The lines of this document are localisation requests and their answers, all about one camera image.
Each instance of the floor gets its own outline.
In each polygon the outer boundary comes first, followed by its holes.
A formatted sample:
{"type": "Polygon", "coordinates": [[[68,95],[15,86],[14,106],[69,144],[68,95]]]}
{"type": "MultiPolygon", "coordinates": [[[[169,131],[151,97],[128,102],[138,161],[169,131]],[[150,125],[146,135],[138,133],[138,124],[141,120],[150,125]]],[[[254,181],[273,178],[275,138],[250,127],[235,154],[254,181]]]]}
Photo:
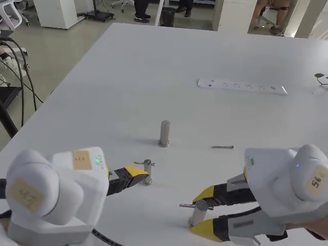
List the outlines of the floor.
{"type": "MultiPolygon", "coordinates": [[[[125,12],[112,9],[110,0],[100,6],[100,9],[110,10],[115,13],[115,22],[133,23],[134,9],[126,6],[125,12]]],[[[155,18],[157,4],[150,4],[148,14],[155,18]]],[[[176,14],[174,25],[180,28],[211,30],[213,6],[195,6],[191,18],[184,18],[183,14],[176,14]]],[[[83,20],[70,30],[57,30],[42,28],[36,18],[29,18],[31,27],[21,25],[12,38],[28,49],[28,62],[30,65],[30,75],[34,83],[35,91],[41,99],[47,96],[58,86],[58,84],[71,71],[74,65],[84,56],[95,41],[113,23],[93,22],[83,20]]],[[[257,31],[259,34],[268,34],[263,30],[257,31]]],[[[1,69],[1,73],[11,83],[12,86],[19,86],[18,81],[8,70],[1,69]]],[[[19,96],[9,106],[8,112],[17,127],[20,126],[21,119],[21,97],[19,96]]],[[[28,120],[34,113],[32,94],[25,91],[25,119],[28,120]]],[[[0,124],[0,149],[10,140],[8,134],[0,124]]]]}

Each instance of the metal bolt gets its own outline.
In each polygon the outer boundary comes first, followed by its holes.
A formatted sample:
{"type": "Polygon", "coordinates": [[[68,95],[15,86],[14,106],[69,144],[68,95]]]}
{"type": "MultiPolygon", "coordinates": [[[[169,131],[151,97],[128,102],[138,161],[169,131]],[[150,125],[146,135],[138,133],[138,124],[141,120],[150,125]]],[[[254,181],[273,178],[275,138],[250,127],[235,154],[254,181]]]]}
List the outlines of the metal bolt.
{"type": "Polygon", "coordinates": [[[143,165],[143,169],[148,173],[148,177],[143,180],[143,183],[146,185],[150,185],[153,182],[152,179],[152,166],[156,166],[155,163],[152,163],[151,160],[146,159],[143,162],[134,162],[138,165],[143,165]]]}
{"type": "Polygon", "coordinates": [[[191,208],[191,209],[194,209],[196,207],[195,204],[179,204],[179,207],[182,207],[182,208],[191,208]]]}
{"type": "Polygon", "coordinates": [[[191,227],[204,221],[206,212],[209,206],[205,200],[199,200],[195,203],[195,209],[193,215],[189,219],[189,225],[191,227]]]}
{"type": "Polygon", "coordinates": [[[233,150],[235,148],[235,146],[212,146],[212,149],[229,149],[229,150],[233,150]]]}
{"type": "Polygon", "coordinates": [[[170,125],[171,123],[168,120],[163,120],[160,125],[160,138],[158,141],[158,145],[161,147],[167,147],[170,144],[170,125]]]}

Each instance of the number label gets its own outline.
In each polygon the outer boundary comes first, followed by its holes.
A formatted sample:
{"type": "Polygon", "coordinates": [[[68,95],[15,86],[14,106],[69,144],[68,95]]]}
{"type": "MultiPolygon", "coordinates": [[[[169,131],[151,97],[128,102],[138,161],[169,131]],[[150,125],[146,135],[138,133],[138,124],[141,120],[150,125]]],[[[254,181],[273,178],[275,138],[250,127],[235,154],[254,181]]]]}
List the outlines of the number label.
{"type": "Polygon", "coordinates": [[[87,150],[73,151],[72,161],[75,170],[92,170],[90,155],[87,150]]]}
{"type": "Polygon", "coordinates": [[[7,196],[14,199],[32,213],[38,211],[44,200],[44,195],[22,178],[17,178],[13,182],[9,187],[7,196]]]}
{"type": "Polygon", "coordinates": [[[318,166],[306,185],[306,190],[313,196],[318,197],[322,193],[323,182],[327,181],[328,170],[323,166],[318,166]]]}

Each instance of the black trash bin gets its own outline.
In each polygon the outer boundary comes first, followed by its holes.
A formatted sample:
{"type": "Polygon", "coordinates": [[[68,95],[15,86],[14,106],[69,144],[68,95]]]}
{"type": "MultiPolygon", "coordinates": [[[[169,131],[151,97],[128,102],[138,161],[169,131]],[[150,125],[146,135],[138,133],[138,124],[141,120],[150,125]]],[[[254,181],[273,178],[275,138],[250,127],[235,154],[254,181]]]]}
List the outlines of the black trash bin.
{"type": "Polygon", "coordinates": [[[160,15],[159,25],[161,27],[173,27],[175,8],[163,7],[160,15]]]}

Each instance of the power strip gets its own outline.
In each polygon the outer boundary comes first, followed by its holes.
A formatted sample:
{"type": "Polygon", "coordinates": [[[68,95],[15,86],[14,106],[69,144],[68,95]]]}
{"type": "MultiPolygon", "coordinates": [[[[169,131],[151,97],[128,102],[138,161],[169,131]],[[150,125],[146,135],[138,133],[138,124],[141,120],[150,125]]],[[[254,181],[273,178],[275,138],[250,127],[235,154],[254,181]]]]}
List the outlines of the power strip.
{"type": "Polygon", "coordinates": [[[264,86],[251,83],[236,83],[231,81],[221,81],[218,79],[199,79],[198,87],[209,89],[225,89],[234,91],[249,91],[260,93],[271,93],[279,95],[287,95],[287,91],[283,86],[264,86]]]}

